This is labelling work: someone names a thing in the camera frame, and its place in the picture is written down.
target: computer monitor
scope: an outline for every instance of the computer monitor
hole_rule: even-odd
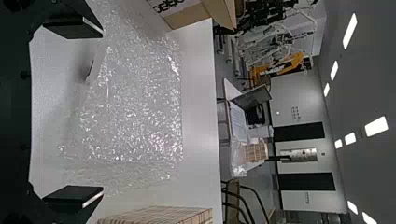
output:
[[[232,102],[246,111],[270,100],[272,100],[270,92],[267,86],[263,84],[260,87],[232,99]]]

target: ceiling light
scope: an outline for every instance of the ceiling light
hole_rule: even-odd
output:
[[[356,135],[354,133],[350,133],[346,136],[346,144],[351,145],[356,142]]]
[[[330,91],[330,85],[329,83],[326,84],[326,87],[324,88],[324,97],[327,97],[327,94],[329,94]]]
[[[353,213],[355,213],[356,215],[359,214],[359,213],[358,213],[358,207],[357,207],[355,204],[353,204],[353,203],[350,202],[350,201],[347,201],[347,206],[349,207],[349,209],[350,209]]]
[[[364,128],[366,130],[367,136],[371,137],[378,133],[382,133],[386,131],[389,127],[388,127],[387,119],[385,117],[381,117],[367,124]]]
[[[341,148],[343,146],[343,141],[341,139],[335,141],[335,148]]]
[[[363,213],[363,220],[367,223],[367,224],[376,224],[376,221],[372,218],[369,217],[369,215]]]
[[[334,80],[335,76],[337,75],[338,72],[338,62],[335,61],[334,65],[332,66],[332,72],[330,73],[330,77],[332,78],[332,81]]]
[[[347,46],[349,45],[349,41],[352,38],[357,25],[358,25],[358,19],[356,18],[356,14],[353,13],[352,18],[350,19],[349,25],[346,29],[346,35],[344,36],[344,39],[343,39],[344,49],[347,49]]]

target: bubble wrap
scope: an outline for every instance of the bubble wrap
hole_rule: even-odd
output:
[[[107,196],[160,184],[183,158],[178,44],[150,30],[128,1],[87,2],[105,28],[98,46],[108,47],[67,116],[64,182],[102,186]]]

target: white table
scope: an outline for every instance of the white table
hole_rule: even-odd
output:
[[[232,123],[231,123],[231,118],[230,118],[230,106],[229,106],[229,101],[231,101],[232,99],[242,95],[243,93],[241,91],[239,91],[227,78],[223,79],[223,88],[224,88],[224,106],[225,106],[225,118],[226,120],[224,120],[224,122],[227,125],[227,132],[228,132],[228,136],[231,137],[233,135],[233,129],[232,129]],[[228,147],[223,147],[222,150],[224,149],[228,149],[228,151],[230,151],[230,141],[231,139],[225,139],[220,141],[221,144],[224,144],[224,146],[228,146]],[[230,153],[228,152],[223,152],[221,153],[221,165],[222,165],[222,169],[226,169],[225,167],[227,166],[227,164],[229,165],[230,160],[229,160],[229,156]],[[257,162],[247,162],[247,171],[250,171],[262,164],[264,164],[265,161],[257,161]]]
[[[142,7],[146,7],[153,14],[155,13],[146,3],[146,0],[133,2],[134,4],[135,2],[142,2]],[[135,11],[141,11],[141,9],[143,8],[133,8]],[[163,21],[156,14],[155,18]],[[99,217],[119,214],[150,205],[212,208],[214,223],[222,223],[212,30],[212,20],[210,19],[173,32],[183,51],[181,82],[184,160],[180,164],[177,179],[146,189],[131,190],[112,198],[104,198],[92,215],[90,223],[96,223]],[[64,60],[64,56],[59,54],[63,50],[60,50],[63,45],[59,45],[58,41],[66,41],[58,40],[56,35],[43,29],[37,35],[46,38],[47,42],[36,38],[33,52],[41,52],[40,46],[51,46],[51,48],[46,49],[46,53],[43,53],[43,55]],[[78,41],[70,45],[74,47],[78,43],[83,44],[85,42]],[[65,45],[64,51],[66,53],[71,50],[74,49]],[[84,59],[84,51],[76,50],[77,56],[71,52],[69,54],[71,55],[70,58],[64,60],[68,64],[62,63],[62,68],[76,67],[77,71],[80,61],[74,60],[74,58],[82,55],[79,59]],[[43,67],[36,69],[37,76],[33,79],[35,91],[34,155],[32,157],[30,179],[35,186],[35,191],[43,197],[63,187],[62,170],[56,168],[59,167],[59,164],[44,164],[43,158],[47,155],[45,155],[43,148],[53,148],[54,154],[58,151],[57,144],[59,141],[57,139],[61,136],[57,135],[58,127],[52,125],[56,122],[49,122],[48,120],[56,120],[60,116],[61,113],[57,112],[57,108],[59,105],[67,103],[64,99],[66,97],[62,93],[70,92],[67,91],[67,87],[75,80],[72,78],[61,79],[71,76],[61,76],[62,73],[51,72],[52,70],[45,67],[43,62],[54,60],[34,57],[34,61],[34,64],[40,66],[43,64]]]
[[[222,223],[212,20],[174,31],[174,35],[184,51],[184,160],[178,180],[105,199],[95,217],[156,204],[212,208],[213,223]]]

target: black mount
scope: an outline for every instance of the black mount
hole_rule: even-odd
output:
[[[0,223],[85,223],[103,195],[70,214],[51,209],[29,183],[32,142],[29,42],[41,25],[68,39],[101,38],[103,27],[84,0],[0,0],[0,25]],[[62,190],[60,195],[67,194],[67,187]],[[103,189],[83,190],[79,196],[87,198],[98,190]]]

